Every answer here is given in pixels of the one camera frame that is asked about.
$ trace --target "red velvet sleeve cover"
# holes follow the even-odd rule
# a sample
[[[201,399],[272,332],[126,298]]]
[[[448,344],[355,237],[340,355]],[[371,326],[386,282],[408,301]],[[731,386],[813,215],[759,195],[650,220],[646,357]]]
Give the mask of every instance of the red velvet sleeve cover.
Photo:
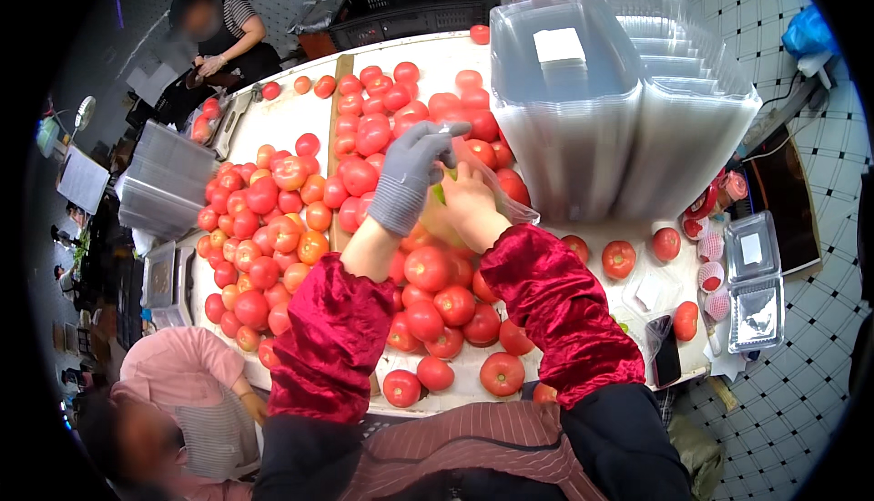
[[[610,318],[604,288],[551,233],[514,225],[480,262],[483,278],[507,304],[510,320],[543,352],[540,379],[572,408],[592,391],[645,383],[637,344]]]
[[[338,253],[322,256],[289,302],[291,328],[274,343],[268,413],[357,423],[367,412],[368,376],[394,316],[393,281],[346,272]]]

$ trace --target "white label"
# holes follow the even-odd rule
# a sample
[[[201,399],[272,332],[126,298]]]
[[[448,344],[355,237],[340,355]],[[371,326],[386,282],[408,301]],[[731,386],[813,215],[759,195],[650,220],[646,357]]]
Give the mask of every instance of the white label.
[[[585,62],[583,45],[574,29],[555,29],[534,33],[534,47],[538,51],[538,61],[560,61],[565,58],[579,58]]]
[[[740,238],[740,254],[744,256],[745,266],[762,261],[762,246],[759,244],[758,233]]]
[[[656,301],[659,295],[658,281],[652,274],[647,274],[640,282],[640,287],[637,288],[637,299],[643,304],[643,308],[647,311],[652,311],[656,306]]]

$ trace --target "stack of plastic containers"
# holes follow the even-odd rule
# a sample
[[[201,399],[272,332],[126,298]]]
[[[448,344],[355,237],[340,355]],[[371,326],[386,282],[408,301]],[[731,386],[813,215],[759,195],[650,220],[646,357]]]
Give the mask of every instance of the stack of plastic containers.
[[[219,164],[212,150],[149,120],[122,188],[118,220],[164,240],[182,237],[197,223],[206,183]]]
[[[675,218],[726,164],[762,102],[733,52],[686,0],[603,1],[644,72],[634,149],[614,214]]]
[[[620,188],[640,106],[640,60],[596,0],[491,11],[492,112],[545,220],[596,220]]]
[[[726,261],[732,301],[728,352],[751,352],[782,343],[783,278],[769,211],[727,225]]]

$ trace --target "smartphone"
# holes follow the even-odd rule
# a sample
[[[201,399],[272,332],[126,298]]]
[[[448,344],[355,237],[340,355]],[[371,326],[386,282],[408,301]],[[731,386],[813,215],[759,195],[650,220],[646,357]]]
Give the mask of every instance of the smartphone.
[[[671,316],[665,315],[651,322],[653,330],[661,332],[664,339],[661,348],[655,354],[655,366],[653,367],[653,379],[656,387],[667,387],[680,379],[680,353],[676,349],[676,336],[674,336]]]

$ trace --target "glove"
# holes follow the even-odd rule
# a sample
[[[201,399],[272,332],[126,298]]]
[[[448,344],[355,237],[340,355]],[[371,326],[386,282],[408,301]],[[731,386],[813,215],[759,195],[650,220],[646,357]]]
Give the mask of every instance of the glove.
[[[200,69],[198,69],[198,74],[204,78],[212,76],[224,65],[227,65],[227,61],[224,60],[224,55],[217,55],[216,57],[204,59],[203,64],[200,66]]]
[[[443,179],[443,170],[436,161],[454,168],[452,137],[469,130],[467,122],[419,122],[409,128],[388,148],[367,214],[386,230],[401,237],[409,235],[425,208],[428,187]]]
[[[246,408],[246,413],[249,414],[256,423],[263,426],[264,420],[268,419],[268,403],[265,402],[263,398],[258,397],[258,395],[253,391],[244,393],[243,396],[239,398],[239,401],[242,402],[243,407]]]

